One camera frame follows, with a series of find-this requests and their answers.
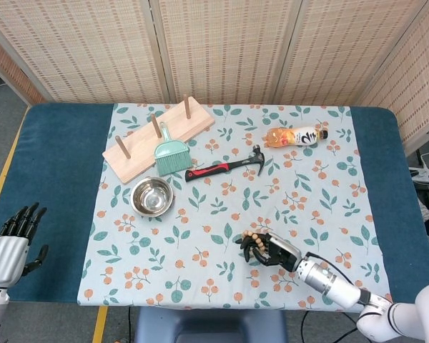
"hammer head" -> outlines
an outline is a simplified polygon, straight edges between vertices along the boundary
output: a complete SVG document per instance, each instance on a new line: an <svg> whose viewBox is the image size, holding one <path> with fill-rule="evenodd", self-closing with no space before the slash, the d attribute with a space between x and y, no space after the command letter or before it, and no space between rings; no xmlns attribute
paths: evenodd
<svg viewBox="0 0 429 343"><path fill-rule="evenodd" d="M258 163L260 165L259 171L257 173L257 175L259 176L260 173L262 172L262 169L264 168L264 163L265 163L264 154L260 151L260 146L257 144L253 146L252 152L254 152L255 154L254 156L254 159L256 160L255 163Z"/></svg>

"hammer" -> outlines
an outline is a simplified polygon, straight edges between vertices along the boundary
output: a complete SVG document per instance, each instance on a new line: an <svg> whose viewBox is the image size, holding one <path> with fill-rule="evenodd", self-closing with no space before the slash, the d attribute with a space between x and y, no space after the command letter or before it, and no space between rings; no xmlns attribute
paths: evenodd
<svg viewBox="0 0 429 343"><path fill-rule="evenodd" d="M262 168L264 168L264 154L260 152L259 145L254 145L252 148L252 152L254 156L251 156L247 159L243 159L242 161L215 164L214 166L209 166L203 169L187 170L184 178L186 179L186 182L189 182L200 177L208 177L209 175L225 173L231 169L237 168L239 166L246 166L248 164L260 165L259 172L257 173L257 175L259 176L262 171Z"/></svg>

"orange juice bottle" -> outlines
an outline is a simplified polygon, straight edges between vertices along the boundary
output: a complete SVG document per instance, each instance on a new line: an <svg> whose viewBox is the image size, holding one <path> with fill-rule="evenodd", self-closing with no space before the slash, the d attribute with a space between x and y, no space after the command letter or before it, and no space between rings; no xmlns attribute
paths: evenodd
<svg viewBox="0 0 429 343"><path fill-rule="evenodd" d="M296 129L277 127L267 132L265 144L272 148L287 145L312 145L321 139L326 139L327 135L327 130L319 130L311 126Z"/></svg>

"white robotic arm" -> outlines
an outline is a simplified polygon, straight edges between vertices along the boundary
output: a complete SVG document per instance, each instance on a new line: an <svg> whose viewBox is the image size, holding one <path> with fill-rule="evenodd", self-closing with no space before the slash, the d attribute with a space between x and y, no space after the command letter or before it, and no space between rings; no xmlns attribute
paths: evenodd
<svg viewBox="0 0 429 343"><path fill-rule="evenodd" d="M309 257L317 255L307 253L302 257L299 249L276 234L244 232L237 243L241 244L247 261L252 251L260 263L266 266L280 264L287 271L296 272L303 282L343 308L363 305L356 325L367 338L386 342L406 336L424 339L429 343L429 286L417 295L415 304L393 304L365 289L359 289L309 260ZM265 247L262 251L268 257L261 254L261 247Z"/></svg>
<svg viewBox="0 0 429 343"><path fill-rule="evenodd" d="M44 245L39 256L33 262L25 264L36 228L46 212L44 207L32 218L37 207L38 203L29 208L24 207L8 219L0 231L0 323L9 303L7 289L41 266L48 252L48 246Z"/></svg>

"stainless steel bowl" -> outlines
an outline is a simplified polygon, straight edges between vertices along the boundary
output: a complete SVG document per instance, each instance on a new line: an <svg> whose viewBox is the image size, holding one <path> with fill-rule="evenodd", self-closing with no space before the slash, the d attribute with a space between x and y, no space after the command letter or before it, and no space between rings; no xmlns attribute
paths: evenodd
<svg viewBox="0 0 429 343"><path fill-rule="evenodd" d="M158 217L173 201L171 186L159 177L147 177L132 190L132 207L143 217Z"/></svg>

